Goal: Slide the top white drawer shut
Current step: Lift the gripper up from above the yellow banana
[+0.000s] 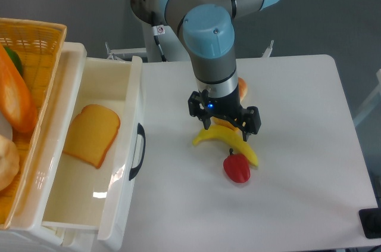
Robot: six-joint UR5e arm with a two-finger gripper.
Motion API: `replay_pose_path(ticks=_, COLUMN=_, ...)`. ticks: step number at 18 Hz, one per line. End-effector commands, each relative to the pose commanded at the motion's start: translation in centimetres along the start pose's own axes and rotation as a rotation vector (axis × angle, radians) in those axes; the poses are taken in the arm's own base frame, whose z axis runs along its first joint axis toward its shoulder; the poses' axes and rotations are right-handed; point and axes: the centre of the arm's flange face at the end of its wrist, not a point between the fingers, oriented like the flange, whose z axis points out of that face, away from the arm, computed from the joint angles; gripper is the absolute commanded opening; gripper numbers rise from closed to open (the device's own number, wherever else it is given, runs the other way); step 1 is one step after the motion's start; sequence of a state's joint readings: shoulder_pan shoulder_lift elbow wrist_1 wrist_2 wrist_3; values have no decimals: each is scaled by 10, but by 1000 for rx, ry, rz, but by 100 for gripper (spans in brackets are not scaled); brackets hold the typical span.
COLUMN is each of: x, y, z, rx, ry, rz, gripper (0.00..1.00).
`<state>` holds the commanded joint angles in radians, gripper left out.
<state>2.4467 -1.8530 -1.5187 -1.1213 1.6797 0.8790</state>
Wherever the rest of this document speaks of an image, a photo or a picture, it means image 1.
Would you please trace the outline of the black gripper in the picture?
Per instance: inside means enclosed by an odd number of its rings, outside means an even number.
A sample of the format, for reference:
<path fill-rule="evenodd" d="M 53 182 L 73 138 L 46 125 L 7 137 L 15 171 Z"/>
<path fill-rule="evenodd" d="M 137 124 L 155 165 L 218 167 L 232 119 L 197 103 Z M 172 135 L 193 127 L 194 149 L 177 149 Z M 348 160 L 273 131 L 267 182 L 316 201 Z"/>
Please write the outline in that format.
<path fill-rule="evenodd" d="M 261 127 L 260 112 L 256 106 L 243 108 L 239 100 L 239 89 L 221 98 L 212 98 L 204 89 L 193 91 L 188 99 L 189 114 L 203 123 L 204 129 L 211 126 L 211 118 L 227 120 L 242 132 L 246 142 L 250 135 L 256 135 Z"/>

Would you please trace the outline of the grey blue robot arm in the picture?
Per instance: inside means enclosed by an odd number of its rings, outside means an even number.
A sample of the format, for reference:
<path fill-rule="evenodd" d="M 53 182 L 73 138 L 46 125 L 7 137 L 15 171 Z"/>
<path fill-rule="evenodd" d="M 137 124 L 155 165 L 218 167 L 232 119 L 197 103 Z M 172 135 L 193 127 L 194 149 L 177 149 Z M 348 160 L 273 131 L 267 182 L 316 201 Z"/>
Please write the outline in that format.
<path fill-rule="evenodd" d="M 147 0 L 142 21 L 171 28 L 190 57 L 197 90 L 188 99 L 189 114 L 205 129 L 216 117 L 242 132 L 258 133 L 257 107 L 241 106 L 235 55 L 236 18 L 261 11 L 280 0 Z"/>

